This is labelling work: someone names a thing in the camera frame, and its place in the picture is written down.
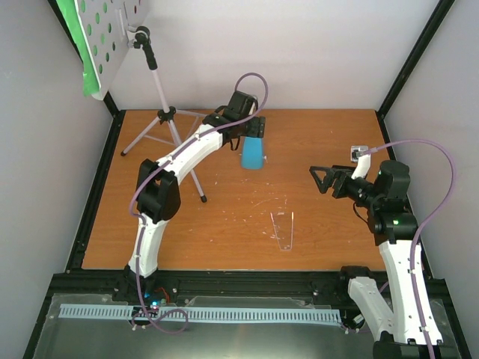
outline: blue object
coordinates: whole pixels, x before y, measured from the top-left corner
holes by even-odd
[[[247,170],[260,170],[263,168],[263,139],[245,137],[242,146],[241,165]]]

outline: wooden table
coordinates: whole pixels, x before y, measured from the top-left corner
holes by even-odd
[[[196,167],[208,197],[202,203],[191,176],[180,187],[180,211],[168,224],[159,267],[171,270],[338,270],[345,265],[383,270],[379,250],[353,202],[320,194],[311,165],[351,165],[350,146],[383,144],[372,110],[265,110],[266,163],[259,171],[241,167],[239,149],[216,151]],[[84,269],[121,269],[133,251],[138,226],[128,214],[140,163],[173,150],[142,139],[125,157],[120,152],[155,117],[128,111],[83,262]],[[177,116],[183,139],[193,119]],[[168,127],[150,132],[171,140]],[[386,151],[373,156],[370,179]],[[294,212],[293,248],[281,251],[270,213]]]

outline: white tripod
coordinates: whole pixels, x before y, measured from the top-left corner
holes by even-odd
[[[161,81],[159,80],[158,65],[156,64],[156,59],[155,59],[153,50],[151,49],[150,31],[148,30],[148,28],[144,26],[139,26],[135,31],[135,39],[129,42],[129,46],[134,47],[135,49],[143,49],[144,54],[146,55],[146,58],[147,58],[148,67],[150,68],[150,71],[153,74],[153,79],[155,80],[156,90],[158,91],[159,98],[162,103],[162,110],[158,112],[158,116],[156,116],[153,119],[153,121],[151,121],[151,123],[148,126],[146,126],[143,131],[141,131],[141,133],[132,141],[132,143],[126,146],[126,148],[121,152],[121,155],[125,156],[133,148],[133,146],[135,146],[143,137],[146,137],[155,141],[163,142],[166,144],[172,144],[178,147],[183,143],[183,141],[180,137],[180,134],[177,131],[177,127],[174,125],[174,115],[178,113],[178,114],[185,114],[187,116],[195,117],[195,122],[193,123],[192,128],[189,131],[189,134],[186,136],[187,138],[192,134],[192,131],[194,131],[194,128],[196,123],[198,122],[198,119],[203,118],[206,115],[199,114],[197,112],[177,110],[175,107],[168,106],[168,103],[166,102],[165,93],[163,92]],[[173,143],[161,140],[159,138],[154,138],[148,135],[148,132],[158,122],[160,122],[161,124],[165,121],[168,123],[171,137],[173,138]],[[206,202],[207,197],[204,195],[203,189],[201,188],[200,181],[198,180],[198,177],[196,176],[195,171],[191,170],[190,174],[192,175],[193,181],[195,182],[195,185],[196,185],[196,189],[198,190],[198,193],[200,194],[201,201]]]

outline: white wall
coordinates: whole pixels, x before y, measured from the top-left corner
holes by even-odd
[[[111,124],[47,1],[0,10],[0,348],[21,358],[64,270]]]
[[[434,275],[447,281],[474,358],[479,358],[478,14],[478,1],[456,1],[385,120],[393,140],[429,138],[456,159],[455,194],[423,239]],[[412,207],[423,219],[445,195],[448,163],[424,145],[396,151],[411,167]]]
[[[145,25],[170,105],[215,108],[257,71],[269,108],[378,108],[437,0],[150,2]],[[158,108],[141,51],[129,52],[111,92],[120,108]]]

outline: green tape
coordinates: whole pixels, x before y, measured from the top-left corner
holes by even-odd
[[[75,0],[57,0],[63,18],[67,23],[68,30],[76,44],[76,48],[80,53],[83,62],[83,94],[90,96],[93,93],[100,92],[100,84],[93,62],[91,62],[90,54],[88,53],[88,45],[83,37],[82,25],[80,24],[78,14],[76,13]]]

